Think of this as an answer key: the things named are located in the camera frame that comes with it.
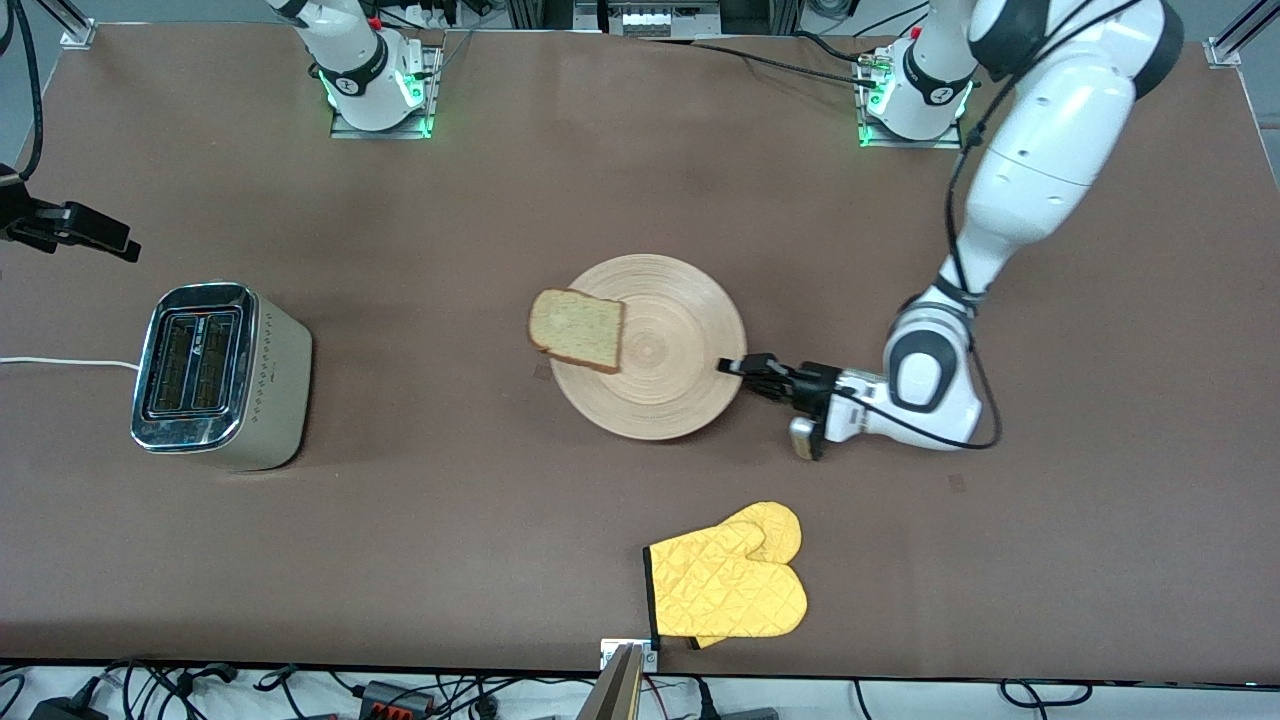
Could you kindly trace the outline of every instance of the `power cord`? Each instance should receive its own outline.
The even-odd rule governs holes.
[[[31,140],[31,156],[27,158],[27,165],[18,172],[18,177],[26,182],[36,173],[36,168],[40,165],[40,156],[45,151],[45,105],[40,96],[40,68],[36,65],[36,41],[32,38],[31,23],[27,20],[27,10],[23,8],[22,0],[8,0],[6,15],[9,22],[4,37],[0,37],[0,55],[8,50],[9,42],[13,40],[13,28],[17,24],[18,35],[22,36],[23,51],[27,54],[27,81],[31,85],[31,119],[35,128]]]
[[[337,673],[334,673],[333,670],[329,670],[329,676],[330,676],[330,678],[333,678],[333,682],[335,682],[335,683],[338,683],[339,685],[342,685],[342,688],[343,688],[344,691],[347,691],[348,693],[351,693],[352,696],[355,696],[355,697],[360,697],[360,696],[365,694],[365,693],[364,693],[364,689],[365,689],[365,687],[364,687],[364,685],[348,685],[348,684],[347,684],[346,682],[343,682],[343,679],[342,679],[342,678],[339,678],[339,676],[338,676],[338,674],[337,674]]]
[[[0,680],[0,688],[9,684],[15,684],[17,687],[14,687],[13,694],[9,696],[9,700],[5,701],[4,707],[0,707],[0,719],[3,719],[5,715],[9,714],[9,711],[13,708],[13,703],[18,702],[18,696],[20,696],[22,691],[26,689],[27,687],[27,676],[19,673],[17,675],[9,675],[3,680]]]
[[[1000,404],[996,402],[996,392],[991,388],[991,379],[987,378],[987,368],[984,368],[982,364],[982,355],[978,354],[978,343],[977,341],[974,341],[973,336],[969,337],[969,355],[973,357],[974,369],[978,370],[978,382],[982,383],[982,393],[987,397],[987,405],[991,406],[991,439],[988,439],[987,442],[978,442],[978,443],[961,442],[957,439],[951,439],[942,437],[940,434],[931,433],[924,428],[919,428],[911,423],[908,423],[906,420],[902,420],[901,418],[897,418],[891,413],[881,410],[879,406],[872,405],[870,402],[863,400],[861,397],[858,396],[858,393],[855,393],[849,388],[837,387],[833,391],[833,393],[838,395],[840,397],[844,397],[845,400],[850,400],[860,405],[868,413],[874,413],[881,418],[884,418],[886,420],[890,420],[902,428],[906,428],[918,436],[927,437],[933,442],[942,443],[947,447],[955,447],[959,450],[991,450],[992,447],[1000,445],[1000,441],[1004,439],[1005,437],[1005,420],[1000,415]]]
[[[724,53],[726,55],[733,55],[735,58],[742,58],[744,60],[751,60],[753,63],[760,63],[760,64],[764,64],[764,65],[772,65],[774,68],[781,68],[783,70],[790,70],[792,73],[800,73],[803,76],[810,76],[810,77],[817,77],[817,78],[822,78],[822,79],[831,79],[831,81],[835,81],[835,82],[844,82],[844,83],[855,85],[855,86],[859,86],[859,87],[868,87],[868,88],[876,87],[876,83],[872,82],[872,81],[869,81],[869,79],[861,79],[861,78],[855,78],[855,77],[849,77],[849,76],[838,76],[836,73],[827,73],[827,72],[823,72],[823,70],[815,70],[813,68],[805,68],[805,67],[801,67],[801,65],[792,65],[790,63],[783,63],[781,60],[774,60],[773,58],[764,58],[762,55],[754,55],[751,53],[744,53],[741,50],[735,50],[732,47],[722,47],[719,45],[700,45],[698,42],[690,41],[690,40],[678,40],[678,41],[659,40],[658,42],[669,42],[672,45],[687,45],[689,47],[700,47],[703,50],[712,50],[713,53]]]
[[[18,364],[18,363],[35,363],[41,365],[110,365],[115,368],[128,368],[134,373],[142,370],[138,365],[133,363],[125,363],[123,360],[68,360],[64,357],[0,357],[0,365]]]
[[[1018,700],[1011,694],[1009,694],[1010,684],[1020,685],[1024,691],[1027,691],[1027,694],[1030,696],[1032,698],[1030,702]],[[1042,700],[1039,693],[1036,692],[1036,688],[1033,688],[1032,684],[1028,683],[1027,680],[1005,679],[1000,682],[1000,697],[1005,698],[1005,702],[1015,707],[1021,707],[1023,710],[1034,710],[1039,712],[1041,720],[1048,720],[1050,707],[1075,707],[1076,705],[1084,705],[1085,702],[1089,701],[1091,697],[1093,697],[1093,685],[1085,684],[1080,687],[1084,688],[1084,693],[1080,694],[1079,697],[1069,700]]]
[[[925,18],[928,18],[928,17],[929,17],[929,13],[924,13],[924,14],[923,14],[923,15],[920,15],[919,18],[915,18],[914,20],[911,20],[910,23],[908,23],[908,24],[906,24],[906,27],[904,27],[904,28],[902,28],[902,32],[897,33],[897,36],[899,36],[899,37],[902,37],[902,36],[905,36],[906,33],[911,32],[911,28],[913,28],[913,27],[915,27],[915,26],[918,26],[918,24],[923,23],[923,22],[925,20]]]
[[[858,696],[858,710],[863,714],[863,720],[872,720],[872,712],[867,710],[867,698],[863,697],[863,683],[854,678],[854,694]]]
[[[269,693],[275,688],[280,688],[282,691],[284,691],[284,700],[288,701],[289,710],[293,711],[293,715],[297,716],[298,720],[307,720],[307,716],[302,712],[302,708],[298,707],[298,702],[293,698],[293,691],[289,689],[289,678],[292,678],[297,671],[298,666],[291,662],[284,667],[280,667],[279,670],[273,670],[266,675],[259,678],[259,680],[253,683],[253,689]],[[164,719],[163,705],[160,706],[160,717],[161,720]]]
[[[928,3],[925,1],[925,3],[920,3],[919,5],[914,5],[914,6],[911,6],[911,8],[908,8],[908,9],[902,10],[901,13],[893,13],[892,15],[890,15],[890,17],[884,18],[883,20],[879,20],[879,22],[876,22],[876,23],[872,23],[872,24],[869,24],[869,26],[864,27],[863,29],[860,29],[860,31],[858,31],[858,32],[855,32],[855,33],[850,35],[849,37],[861,37],[863,35],[867,35],[868,32],[870,32],[870,31],[873,31],[873,29],[878,28],[879,26],[882,26],[882,24],[884,24],[884,23],[891,23],[891,22],[893,22],[893,20],[896,20],[896,19],[899,19],[899,18],[901,18],[902,15],[906,15],[906,14],[909,14],[909,13],[914,13],[914,12],[916,12],[916,10],[923,10],[923,9],[924,9],[924,8],[927,8],[928,5],[929,5],[929,4],[928,4]]]
[[[671,720],[671,715],[667,714],[667,703],[662,701],[662,693],[658,692],[658,685],[653,682],[653,678],[645,675],[644,682],[649,683],[649,689],[653,691],[653,700],[658,703],[658,711],[662,712],[662,720]]]
[[[719,712],[716,711],[716,701],[712,698],[712,689],[707,685],[707,680],[694,676],[694,682],[698,683],[698,694],[701,697],[703,711],[698,715],[698,720],[721,720]]]

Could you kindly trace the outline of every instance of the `slice of bread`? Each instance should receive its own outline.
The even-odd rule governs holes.
[[[529,341],[557,360],[612,375],[622,355],[623,307],[576,290],[544,290],[529,310]]]

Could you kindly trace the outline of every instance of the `stainless steel toaster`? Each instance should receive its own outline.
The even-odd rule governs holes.
[[[302,442],[311,333],[234,282],[189,284],[156,305],[133,389],[133,439],[227,470],[265,470]]]

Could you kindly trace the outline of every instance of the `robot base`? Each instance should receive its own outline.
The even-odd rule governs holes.
[[[893,79],[890,53],[890,47],[877,47],[852,64],[854,77],[870,79],[879,86],[877,88],[854,87],[854,106],[858,113],[858,145],[861,147],[941,147],[959,150],[960,127],[956,122],[952,122],[946,132],[933,140],[908,140],[884,127],[884,123],[879,118],[868,111],[868,108],[882,101],[884,96],[882,88]],[[965,99],[968,99],[970,90],[973,90],[972,85],[965,90]],[[956,111],[957,119],[964,115],[965,99],[960,100],[960,108]]]
[[[417,40],[408,41],[410,70],[425,73],[424,79],[410,79],[404,82],[404,92],[415,101],[419,96],[422,104],[410,111],[399,123],[381,131],[364,131],[352,127],[342,115],[329,97],[329,106],[333,109],[333,120],[329,124],[329,137],[338,140],[426,140],[431,137],[435,126],[435,101],[440,95],[440,67],[444,61],[444,53],[440,47],[422,46]]]

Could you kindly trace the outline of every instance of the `metal bracket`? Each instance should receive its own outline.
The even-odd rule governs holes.
[[[1239,14],[1217,37],[1204,42],[1204,58],[1211,68],[1240,64],[1240,50],[1280,17],[1280,0],[1258,0]]]
[[[84,18],[84,31],[77,35],[70,32],[64,32],[61,40],[58,45],[63,50],[88,50],[88,46],[93,44],[93,37],[97,35],[97,20],[93,18]]]
[[[887,47],[879,47],[872,56],[879,58],[881,55],[887,54]],[[855,78],[873,81],[878,83],[879,87],[887,87],[887,83],[893,81],[892,73],[883,67],[883,64],[868,67],[863,63],[852,63],[852,68]],[[956,119],[951,122],[951,126],[947,127],[946,132],[933,140],[908,140],[884,127],[884,123],[882,123],[879,118],[867,111],[869,105],[879,102],[879,88],[869,88],[860,85],[854,86],[854,108],[856,109],[858,117],[858,145],[861,147],[937,147],[943,150],[959,150],[961,146],[959,119],[965,113],[965,101],[969,99],[970,92],[973,92],[973,82],[965,87],[964,97],[960,100],[960,106],[956,108]]]
[[[333,110],[333,120],[329,124],[329,137],[338,140],[424,140],[431,137],[435,127],[435,102],[440,96],[440,68],[444,63],[444,53],[438,46],[422,46],[417,40],[410,41],[421,47],[421,58],[415,55],[410,61],[410,74],[422,73],[424,79],[404,81],[404,92],[412,97],[424,97],[422,104],[404,117],[394,127],[383,131],[362,131],[352,127],[351,123]]]
[[[1220,56],[1220,46],[1217,45],[1217,38],[1211,37],[1203,42],[1204,45],[1204,59],[1208,60],[1208,67],[1215,69],[1224,68],[1236,68],[1240,65],[1240,54],[1230,53],[1226,56]]]
[[[644,648],[644,665],[640,667],[641,671],[658,671],[658,651],[653,648],[653,641],[617,638],[605,638],[600,641],[600,670],[604,670],[604,667],[609,664],[609,660],[613,659],[613,653],[618,651],[618,647],[625,644],[637,644]]]
[[[84,17],[84,13],[69,0],[37,0],[40,6],[50,14],[58,24],[63,26],[63,38],[58,42],[63,50],[88,50],[97,32],[97,23],[93,18]]]

